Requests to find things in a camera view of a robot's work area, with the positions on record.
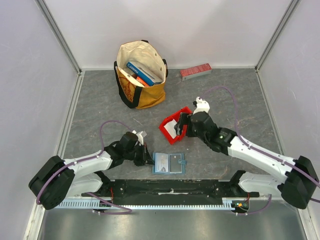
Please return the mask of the red plastic bin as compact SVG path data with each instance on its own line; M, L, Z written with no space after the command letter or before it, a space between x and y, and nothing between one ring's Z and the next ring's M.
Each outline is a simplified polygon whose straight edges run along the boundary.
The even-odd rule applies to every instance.
M178 123L180 114L191 114L192 111L187 107L183 107L177 112L166 117L159 125L159 130L162 132L167 141L173 145L177 141L181 141L187 133L187 125L182 127L181 134L177 134L174 126Z

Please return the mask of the silver white credit card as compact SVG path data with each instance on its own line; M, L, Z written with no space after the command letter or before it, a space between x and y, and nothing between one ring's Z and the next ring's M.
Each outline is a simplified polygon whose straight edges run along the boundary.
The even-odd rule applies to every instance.
M155 154L155 172L168 173L169 172L169 158L165 153Z

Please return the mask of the blue leather card holder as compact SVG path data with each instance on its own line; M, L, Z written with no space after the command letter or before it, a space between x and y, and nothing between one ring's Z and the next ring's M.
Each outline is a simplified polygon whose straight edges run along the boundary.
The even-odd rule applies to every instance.
M165 153L168 155L168 164L169 164L169 170L168 172L155 172L155 154L156 153L159 153L159 152L154 152L152 154L152 158L154 160L154 165L152 166L152 173L154 175L184 175L185 172L186 172L186 165L187 165L187 161L185 160L185 157L184 157L184 154L183 153ZM178 172L178 173L171 173L170 172L170 155L173 155L173 154L180 154L181 155L181 167L182 167L182 172Z

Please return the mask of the white cards stack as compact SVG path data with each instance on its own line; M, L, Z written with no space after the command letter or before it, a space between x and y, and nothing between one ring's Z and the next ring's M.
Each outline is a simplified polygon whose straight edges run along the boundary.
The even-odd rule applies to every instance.
M169 121L166 125L164 125L166 132L169 134L169 136L172 139L177 137L177 132L175 130L176 124L177 124L176 120L173 119L173 120Z

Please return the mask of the dark credit card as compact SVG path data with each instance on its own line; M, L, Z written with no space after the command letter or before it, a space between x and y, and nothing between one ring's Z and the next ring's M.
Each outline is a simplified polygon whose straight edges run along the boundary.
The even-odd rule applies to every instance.
M171 173L182 172L182 164L180 163L181 160L182 160L182 156L180 154L170 155L170 172Z

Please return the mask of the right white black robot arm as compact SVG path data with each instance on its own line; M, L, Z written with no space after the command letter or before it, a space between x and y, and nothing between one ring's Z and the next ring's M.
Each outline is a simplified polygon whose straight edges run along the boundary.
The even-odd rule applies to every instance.
M235 131L218 127L208 113L181 113L174 127L176 133L198 138L212 151L250 163L266 175L241 171L239 179L229 184L235 197L245 192L279 195L288 204L306 209L317 187L319 178L312 162L304 156L295 159L253 144Z

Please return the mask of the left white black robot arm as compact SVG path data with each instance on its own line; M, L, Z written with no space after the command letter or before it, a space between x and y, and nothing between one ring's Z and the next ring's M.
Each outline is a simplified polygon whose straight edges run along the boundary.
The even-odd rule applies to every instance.
M128 131L119 141L102 150L79 158L62 159L52 156L30 180L28 187L36 202L46 210L60 205L66 198L87 192L106 196L110 179L104 171L132 161L137 167L155 162L148 152L145 131Z

